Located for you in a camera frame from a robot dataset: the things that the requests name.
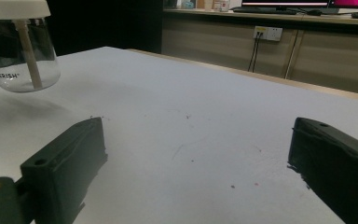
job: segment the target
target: dark background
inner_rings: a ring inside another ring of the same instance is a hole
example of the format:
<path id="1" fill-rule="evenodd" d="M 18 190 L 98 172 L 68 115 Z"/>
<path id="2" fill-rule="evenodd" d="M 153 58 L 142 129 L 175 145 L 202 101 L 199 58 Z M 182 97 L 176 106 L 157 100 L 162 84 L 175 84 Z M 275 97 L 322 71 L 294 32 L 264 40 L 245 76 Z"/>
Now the dark background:
<path id="1" fill-rule="evenodd" d="M 58 56 L 104 46 L 161 52 L 161 0 L 48 0 Z"/>

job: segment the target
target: wooden stick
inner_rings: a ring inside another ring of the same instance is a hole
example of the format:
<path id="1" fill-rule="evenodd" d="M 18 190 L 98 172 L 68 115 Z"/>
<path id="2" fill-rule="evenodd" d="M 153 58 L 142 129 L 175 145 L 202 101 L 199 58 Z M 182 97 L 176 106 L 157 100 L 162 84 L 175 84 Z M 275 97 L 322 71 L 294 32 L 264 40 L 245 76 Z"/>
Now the wooden stick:
<path id="1" fill-rule="evenodd" d="M 36 58 L 34 57 L 34 50 L 32 48 L 31 39 L 30 36 L 28 36 L 27 23 L 25 20 L 13 22 L 16 26 L 17 31 L 19 32 L 20 42 L 24 52 L 24 58 L 30 71 L 30 76 L 34 89 L 41 89 L 42 80 L 40 79 L 39 70 L 36 64 Z"/>

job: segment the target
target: clear glass container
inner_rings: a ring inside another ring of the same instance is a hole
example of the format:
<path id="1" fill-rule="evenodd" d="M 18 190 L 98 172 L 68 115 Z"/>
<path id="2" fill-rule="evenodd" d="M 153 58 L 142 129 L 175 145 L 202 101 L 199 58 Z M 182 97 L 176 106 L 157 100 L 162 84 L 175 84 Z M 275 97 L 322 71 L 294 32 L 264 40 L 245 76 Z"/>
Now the clear glass container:
<path id="1" fill-rule="evenodd" d="M 43 90 L 61 72 L 44 19 L 0 21 L 0 87 L 7 91 Z"/>

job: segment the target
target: monitor screen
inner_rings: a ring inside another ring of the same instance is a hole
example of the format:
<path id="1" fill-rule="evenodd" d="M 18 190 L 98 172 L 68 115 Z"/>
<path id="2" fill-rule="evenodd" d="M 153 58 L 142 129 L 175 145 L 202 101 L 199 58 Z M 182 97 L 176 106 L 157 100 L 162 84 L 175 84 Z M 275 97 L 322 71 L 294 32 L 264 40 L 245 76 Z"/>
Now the monitor screen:
<path id="1" fill-rule="evenodd" d="M 329 0 L 242 0 L 243 7 L 327 7 Z"/>
<path id="2" fill-rule="evenodd" d="M 332 7 L 358 7 L 358 0 L 332 0 Z"/>

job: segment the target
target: screw hole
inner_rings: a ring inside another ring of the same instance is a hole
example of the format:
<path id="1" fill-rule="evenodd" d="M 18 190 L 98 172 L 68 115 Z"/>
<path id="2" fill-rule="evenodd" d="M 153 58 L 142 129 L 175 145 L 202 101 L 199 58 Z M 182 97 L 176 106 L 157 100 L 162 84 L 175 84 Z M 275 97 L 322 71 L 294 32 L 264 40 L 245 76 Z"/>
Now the screw hole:
<path id="1" fill-rule="evenodd" d="M 46 160 L 40 159 L 40 160 L 37 160 L 34 164 L 35 164 L 35 165 L 43 165 L 43 164 L 45 164 L 46 162 L 47 162 Z"/>

